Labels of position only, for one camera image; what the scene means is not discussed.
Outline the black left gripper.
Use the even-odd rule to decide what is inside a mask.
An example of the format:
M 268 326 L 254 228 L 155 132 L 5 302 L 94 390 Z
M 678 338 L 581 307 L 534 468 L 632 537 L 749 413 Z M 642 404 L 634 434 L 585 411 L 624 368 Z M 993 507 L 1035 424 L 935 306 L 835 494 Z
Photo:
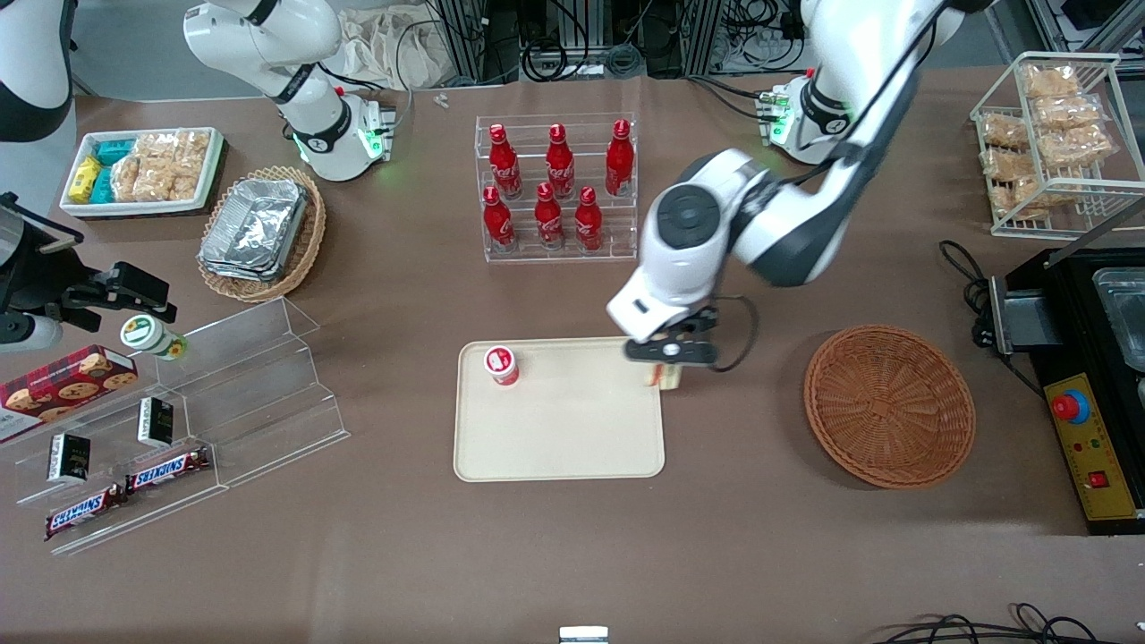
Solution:
M 662 327 L 657 339 L 669 343 L 710 343 L 712 331 L 719 325 L 719 319 L 718 307 L 702 307 L 693 311 L 686 319 Z

